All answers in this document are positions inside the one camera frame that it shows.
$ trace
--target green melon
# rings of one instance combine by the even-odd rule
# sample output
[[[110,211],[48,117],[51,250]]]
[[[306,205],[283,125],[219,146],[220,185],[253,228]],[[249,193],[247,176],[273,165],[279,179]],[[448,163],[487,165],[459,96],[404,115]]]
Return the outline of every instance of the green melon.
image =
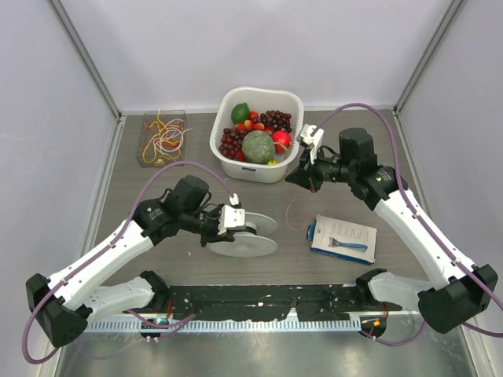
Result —
[[[273,138],[263,131],[252,131],[241,145],[247,163],[268,163],[274,158]]]

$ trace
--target clear plastic box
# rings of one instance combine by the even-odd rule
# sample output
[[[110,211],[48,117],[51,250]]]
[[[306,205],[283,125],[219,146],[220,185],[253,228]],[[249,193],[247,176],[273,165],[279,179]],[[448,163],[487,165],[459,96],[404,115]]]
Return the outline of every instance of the clear plastic box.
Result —
[[[137,153],[137,160],[142,167],[165,167],[184,159],[188,133],[183,133],[182,139],[176,130],[187,130],[183,110],[144,114]]]

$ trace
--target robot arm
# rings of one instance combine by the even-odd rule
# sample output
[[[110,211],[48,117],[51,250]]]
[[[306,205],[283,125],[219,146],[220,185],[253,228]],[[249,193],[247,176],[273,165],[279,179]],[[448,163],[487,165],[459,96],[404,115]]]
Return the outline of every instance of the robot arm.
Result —
[[[395,176],[392,167],[377,163],[373,139],[366,130],[343,130],[339,135],[340,153],[335,153],[321,145],[323,130],[314,133],[315,128],[305,125],[301,130],[299,142],[305,149],[299,166],[286,181],[312,192],[317,192],[325,181],[348,183],[351,192],[398,233],[428,276],[428,281],[421,281],[376,269],[359,278],[368,285],[369,295],[380,302],[419,310],[426,322],[440,333],[447,333],[484,311],[489,295],[466,276],[457,263],[469,267],[492,291],[497,282],[496,272],[489,265],[478,267],[461,253],[420,208],[402,180],[407,198],[417,210],[416,214],[411,212],[398,190],[397,179],[401,178]],[[453,252],[454,261],[420,223],[419,216]]]
[[[89,323],[127,309],[145,307],[159,310],[169,299],[169,290],[163,279],[152,271],[144,271],[133,280],[113,287],[100,286],[130,260],[165,238],[175,236],[179,230],[199,234],[202,246],[213,242],[233,242],[233,234],[245,229],[245,211],[240,208],[239,199],[231,197],[232,206],[219,204],[206,211],[210,198],[206,182],[187,176],[161,198],[139,203],[132,221],[116,243],[111,244],[124,221],[109,237],[70,266],[49,278],[40,274],[32,276],[26,283],[31,311],[49,290],[64,281],[64,286],[57,290],[37,316],[52,344],[55,347],[65,346],[80,336]],[[107,245],[111,245],[108,252],[69,281],[64,280],[69,272],[89,261]]]

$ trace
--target grapes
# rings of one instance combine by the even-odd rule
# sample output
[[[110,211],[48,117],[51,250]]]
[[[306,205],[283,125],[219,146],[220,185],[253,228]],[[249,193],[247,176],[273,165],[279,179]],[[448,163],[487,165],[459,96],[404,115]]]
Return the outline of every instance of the grapes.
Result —
[[[252,122],[254,124],[263,123],[266,128],[271,129],[273,132],[281,130],[291,133],[291,118],[291,114],[280,112],[279,110],[267,110],[266,112],[260,113],[260,116],[253,119]],[[222,153],[222,156],[226,157],[227,159],[239,161],[243,139],[250,132],[252,132],[252,130],[237,130],[236,128],[225,128],[223,130],[222,138],[220,139],[221,144],[218,147],[218,150],[220,151],[220,153]]]

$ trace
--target white wall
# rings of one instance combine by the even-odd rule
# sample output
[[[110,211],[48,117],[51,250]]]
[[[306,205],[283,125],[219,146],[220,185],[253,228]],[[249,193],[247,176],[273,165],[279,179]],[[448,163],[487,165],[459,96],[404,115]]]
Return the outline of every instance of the white wall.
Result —
[[[499,272],[503,296],[503,2],[467,2],[404,111],[435,220],[478,265]],[[494,303],[480,316],[503,331]],[[503,340],[490,341],[503,375]]]
[[[114,119],[46,2],[2,4],[0,50],[0,374],[21,377],[24,283],[79,253]]]
[[[236,86],[394,104],[450,0],[63,0],[123,110],[217,108]]]

